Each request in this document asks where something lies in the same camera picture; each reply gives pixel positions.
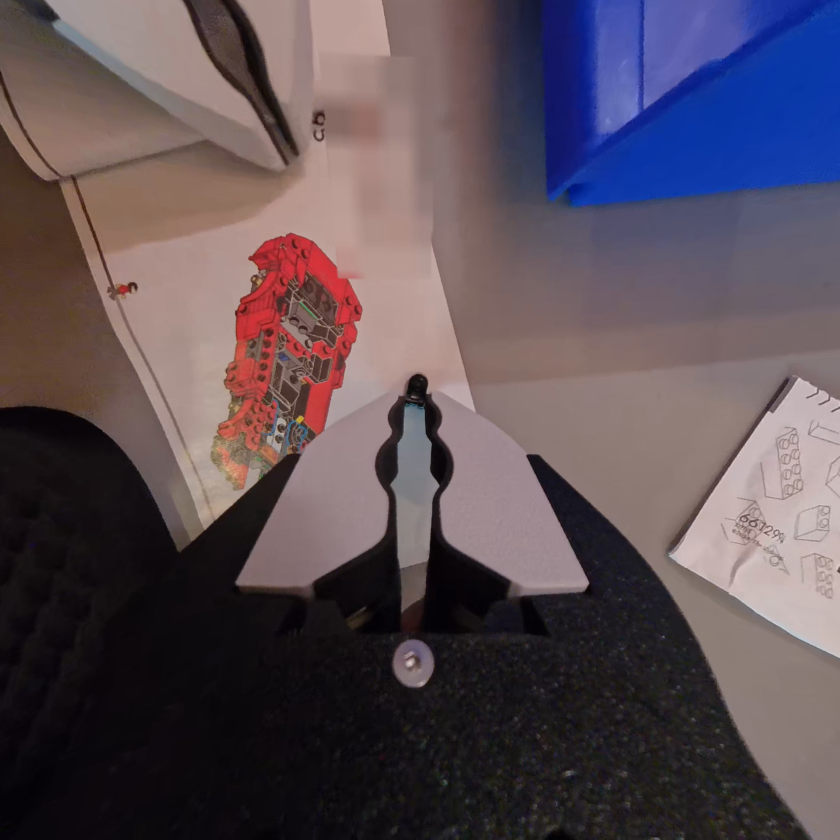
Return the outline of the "instruction sheet with red car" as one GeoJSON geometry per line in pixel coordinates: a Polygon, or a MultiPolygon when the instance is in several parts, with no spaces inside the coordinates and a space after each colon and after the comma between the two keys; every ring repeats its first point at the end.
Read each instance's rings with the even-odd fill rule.
{"type": "Polygon", "coordinates": [[[330,425],[414,373],[474,409],[445,298],[431,223],[397,131],[413,120],[406,59],[393,59],[379,1],[309,2],[314,99],[308,144],[267,171],[195,143],[76,176],[62,192],[91,273],[139,284],[109,318],[159,417],[186,490],[167,513],[177,548],[217,520],[274,463],[277,444],[227,478],[212,455],[232,392],[235,306],[258,272],[250,257],[281,235],[320,247],[360,303],[330,425]]]}

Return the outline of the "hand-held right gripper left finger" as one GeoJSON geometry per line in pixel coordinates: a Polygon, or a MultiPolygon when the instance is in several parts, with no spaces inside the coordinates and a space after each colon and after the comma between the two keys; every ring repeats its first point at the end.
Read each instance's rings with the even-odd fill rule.
{"type": "Polygon", "coordinates": [[[402,585],[392,484],[402,436],[395,392],[316,436],[293,460],[238,589],[330,602],[352,629],[396,633],[402,585]]]}

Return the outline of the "blue plastic bin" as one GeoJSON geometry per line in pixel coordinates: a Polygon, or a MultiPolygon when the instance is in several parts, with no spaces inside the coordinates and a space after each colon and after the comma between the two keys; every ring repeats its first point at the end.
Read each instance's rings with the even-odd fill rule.
{"type": "Polygon", "coordinates": [[[838,182],[838,1],[546,1],[540,24],[550,200],[838,182]]]}

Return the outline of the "white paper LEGO bag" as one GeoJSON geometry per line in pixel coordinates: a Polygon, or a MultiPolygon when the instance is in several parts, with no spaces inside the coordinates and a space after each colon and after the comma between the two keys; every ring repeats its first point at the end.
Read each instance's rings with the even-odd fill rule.
{"type": "Polygon", "coordinates": [[[788,377],[668,556],[838,658],[838,398],[788,377]]]}

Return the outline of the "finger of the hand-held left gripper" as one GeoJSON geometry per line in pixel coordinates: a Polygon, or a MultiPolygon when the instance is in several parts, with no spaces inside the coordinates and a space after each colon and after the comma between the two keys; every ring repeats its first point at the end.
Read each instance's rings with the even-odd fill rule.
{"type": "Polygon", "coordinates": [[[270,172],[224,2],[2,2],[2,129],[45,181],[209,143],[270,172]]]}
{"type": "Polygon", "coordinates": [[[246,98],[281,158],[308,144],[314,58],[309,1],[225,1],[244,50],[246,98]]]}

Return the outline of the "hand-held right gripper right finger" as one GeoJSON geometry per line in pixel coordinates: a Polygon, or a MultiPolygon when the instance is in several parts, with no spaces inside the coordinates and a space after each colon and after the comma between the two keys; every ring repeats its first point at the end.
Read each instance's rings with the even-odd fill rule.
{"type": "Polygon", "coordinates": [[[474,633],[501,603],[579,595],[590,582],[524,449],[444,393],[425,402],[431,470],[423,630],[474,633]]]}

